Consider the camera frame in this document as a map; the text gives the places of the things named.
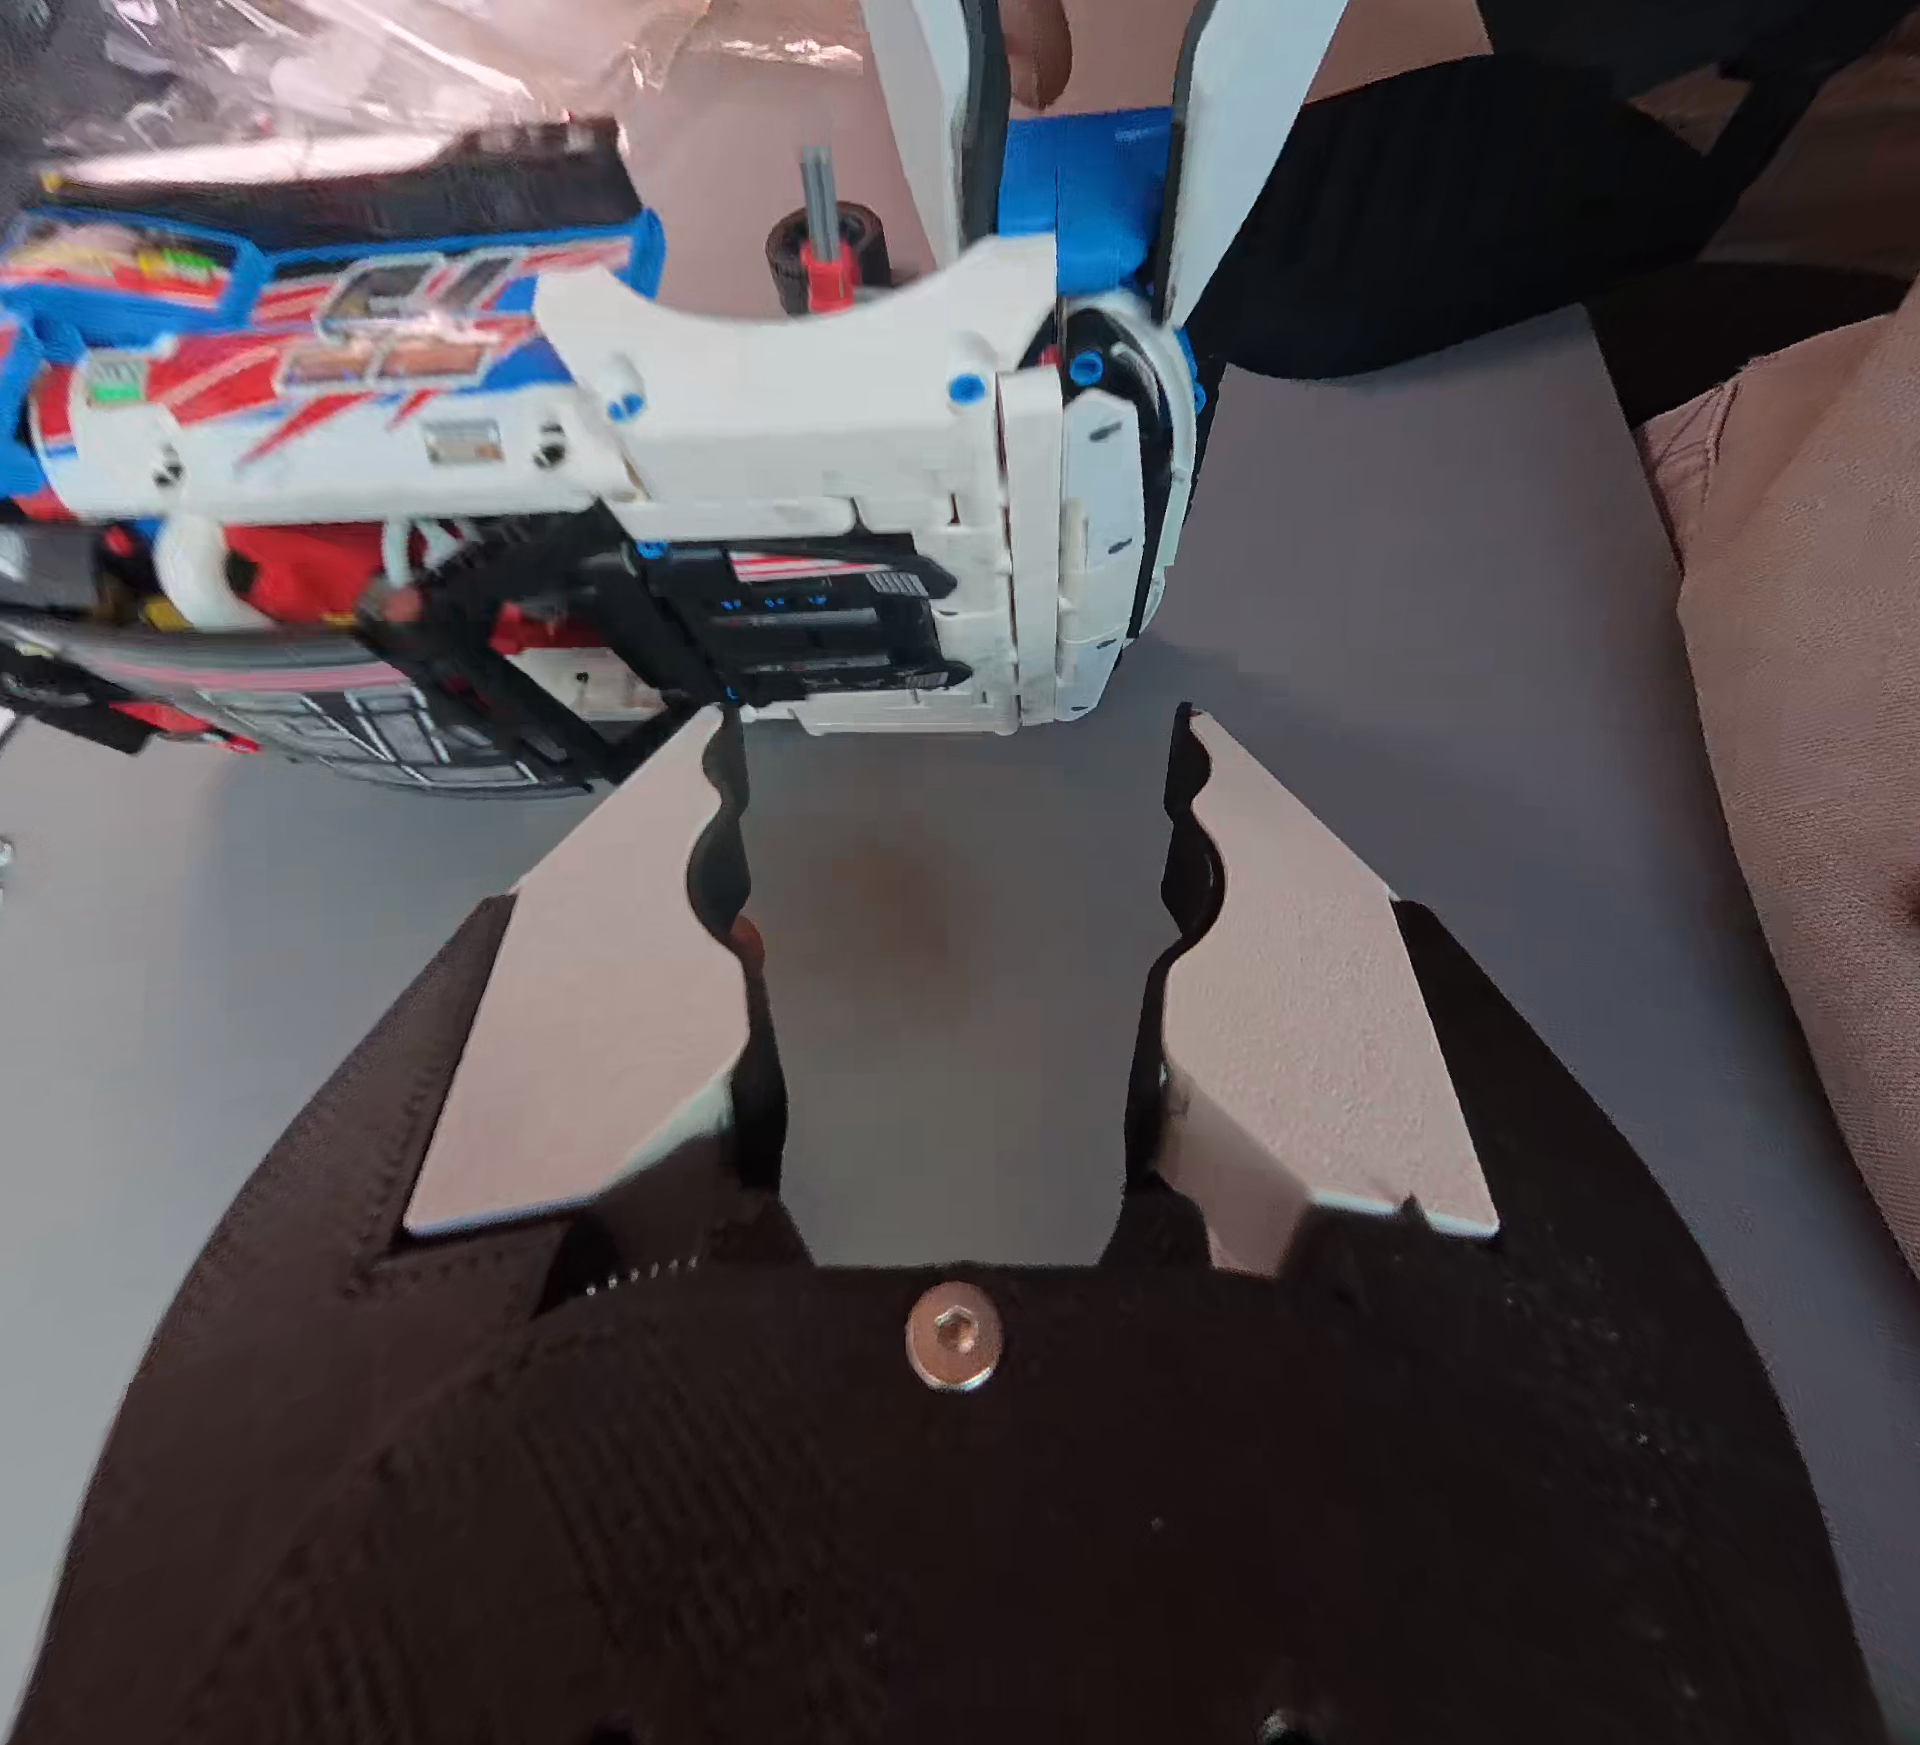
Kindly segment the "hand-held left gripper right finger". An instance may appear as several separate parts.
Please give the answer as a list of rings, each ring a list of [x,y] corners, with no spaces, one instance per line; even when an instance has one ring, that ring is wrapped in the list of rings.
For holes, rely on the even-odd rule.
[[[1311,1212],[1499,1229],[1387,882],[1216,716],[1167,753],[1161,895],[1178,937],[1142,1018],[1142,1163],[1207,1238]]]

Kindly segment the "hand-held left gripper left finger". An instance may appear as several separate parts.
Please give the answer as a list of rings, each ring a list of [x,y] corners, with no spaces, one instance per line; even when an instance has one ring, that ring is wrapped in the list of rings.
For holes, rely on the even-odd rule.
[[[777,1190],[787,1093],[752,895],[737,715],[705,706],[516,888],[403,1214],[412,1238],[638,1190]]]

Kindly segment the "brick-built toy race car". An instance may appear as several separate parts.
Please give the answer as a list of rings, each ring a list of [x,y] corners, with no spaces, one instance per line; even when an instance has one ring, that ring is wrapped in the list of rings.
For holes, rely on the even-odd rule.
[[[659,302],[612,121],[138,150],[5,222],[5,716],[454,800],[696,711],[1080,721],[1159,608],[1205,385],[1143,292],[1170,115],[1018,121],[895,282],[802,162],[781,319]]]

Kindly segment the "grey desk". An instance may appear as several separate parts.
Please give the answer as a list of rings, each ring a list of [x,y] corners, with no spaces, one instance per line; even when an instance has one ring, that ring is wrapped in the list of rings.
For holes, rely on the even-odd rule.
[[[1173,328],[1187,339],[1187,326]],[[403,1214],[517,882],[174,1292],[15,1740],[1893,1740],[1916,1447],[1613,393],[1207,364],[1080,721],[740,721],[777,1190]],[[1167,753],[1380,873],[1499,1212],[1207,1238],[1142,1163]]]

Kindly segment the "person's right hand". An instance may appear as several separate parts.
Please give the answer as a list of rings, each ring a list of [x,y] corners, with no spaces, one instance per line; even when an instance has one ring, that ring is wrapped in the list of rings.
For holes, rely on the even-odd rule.
[[[1068,89],[1072,40],[1063,0],[997,0],[1014,103],[1042,113]]]

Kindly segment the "person's beige trousers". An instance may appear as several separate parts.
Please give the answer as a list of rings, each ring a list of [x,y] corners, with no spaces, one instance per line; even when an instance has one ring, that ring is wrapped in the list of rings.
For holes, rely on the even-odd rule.
[[[1918,1270],[1918,287],[1636,432],[1721,817],[1827,1107]]]

